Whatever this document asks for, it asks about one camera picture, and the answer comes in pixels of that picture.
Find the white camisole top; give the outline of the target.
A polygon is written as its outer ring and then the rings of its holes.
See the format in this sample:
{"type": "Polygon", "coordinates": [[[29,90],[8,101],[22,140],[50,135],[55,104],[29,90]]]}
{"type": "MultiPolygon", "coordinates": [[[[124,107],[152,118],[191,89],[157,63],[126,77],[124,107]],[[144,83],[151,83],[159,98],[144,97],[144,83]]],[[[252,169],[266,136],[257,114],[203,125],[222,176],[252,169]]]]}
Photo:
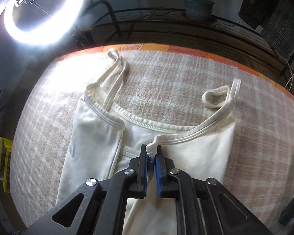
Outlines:
{"type": "Polygon", "coordinates": [[[108,51],[102,68],[104,73],[86,87],[77,104],[57,202],[90,178],[106,180],[127,168],[142,145],[151,161],[160,146],[164,156],[191,177],[223,181],[233,145],[240,79],[203,93],[203,104],[214,109],[209,118],[196,126],[177,126],[136,116],[115,102],[129,68],[117,50],[108,51]]]}

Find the checked beige bed cover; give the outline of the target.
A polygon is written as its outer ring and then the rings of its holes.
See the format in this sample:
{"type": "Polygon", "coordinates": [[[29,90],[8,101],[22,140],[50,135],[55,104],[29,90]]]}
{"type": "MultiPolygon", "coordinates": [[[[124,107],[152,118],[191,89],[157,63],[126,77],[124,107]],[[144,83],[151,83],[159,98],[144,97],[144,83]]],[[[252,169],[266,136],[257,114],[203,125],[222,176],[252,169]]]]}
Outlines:
{"type": "MultiPolygon", "coordinates": [[[[11,196],[26,226],[54,207],[72,133],[74,111],[86,86],[109,65],[106,48],[55,59],[22,110],[10,170],[11,196]]],[[[128,61],[117,103],[137,116],[195,126],[212,111],[202,101],[210,89],[242,81],[235,106],[235,137],[224,184],[273,233],[294,195],[294,96],[238,62],[194,49],[161,45],[119,48],[128,61]]]]}

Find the black metal rack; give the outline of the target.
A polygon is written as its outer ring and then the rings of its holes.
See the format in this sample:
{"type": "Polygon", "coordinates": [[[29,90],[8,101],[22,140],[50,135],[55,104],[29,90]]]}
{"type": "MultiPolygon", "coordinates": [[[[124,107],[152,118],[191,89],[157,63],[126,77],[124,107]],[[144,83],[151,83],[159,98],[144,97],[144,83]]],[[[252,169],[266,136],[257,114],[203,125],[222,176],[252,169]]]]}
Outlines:
{"type": "Polygon", "coordinates": [[[294,76],[294,53],[287,61],[259,33],[214,15],[201,22],[189,19],[183,9],[114,10],[109,2],[100,0],[81,13],[74,33],[85,47],[138,42],[167,44],[210,52],[283,82],[294,76]]]}

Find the grey plaid hanging garment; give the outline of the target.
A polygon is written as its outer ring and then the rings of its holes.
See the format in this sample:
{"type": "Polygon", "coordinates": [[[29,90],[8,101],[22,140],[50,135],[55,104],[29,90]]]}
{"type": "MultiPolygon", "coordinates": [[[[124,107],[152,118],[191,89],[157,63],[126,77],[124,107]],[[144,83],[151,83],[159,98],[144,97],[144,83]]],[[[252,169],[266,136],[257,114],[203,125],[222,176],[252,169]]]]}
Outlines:
{"type": "Polygon", "coordinates": [[[294,8],[287,0],[279,0],[268,21],[264,23],[261,37],[280,56],[290,58],[294,49],[294,8]]]}

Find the potted plant green pot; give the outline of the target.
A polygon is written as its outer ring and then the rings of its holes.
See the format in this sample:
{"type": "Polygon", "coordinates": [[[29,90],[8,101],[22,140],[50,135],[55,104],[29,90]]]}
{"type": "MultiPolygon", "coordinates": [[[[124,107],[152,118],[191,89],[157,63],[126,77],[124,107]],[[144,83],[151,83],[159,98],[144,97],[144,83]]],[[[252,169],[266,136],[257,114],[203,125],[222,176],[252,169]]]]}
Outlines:
{"type": "Polygon", "coordinates": [[[183,0],[185,14],[189,19],[207,22],[212,15],[214,2],[211,0],[183,0]]]}

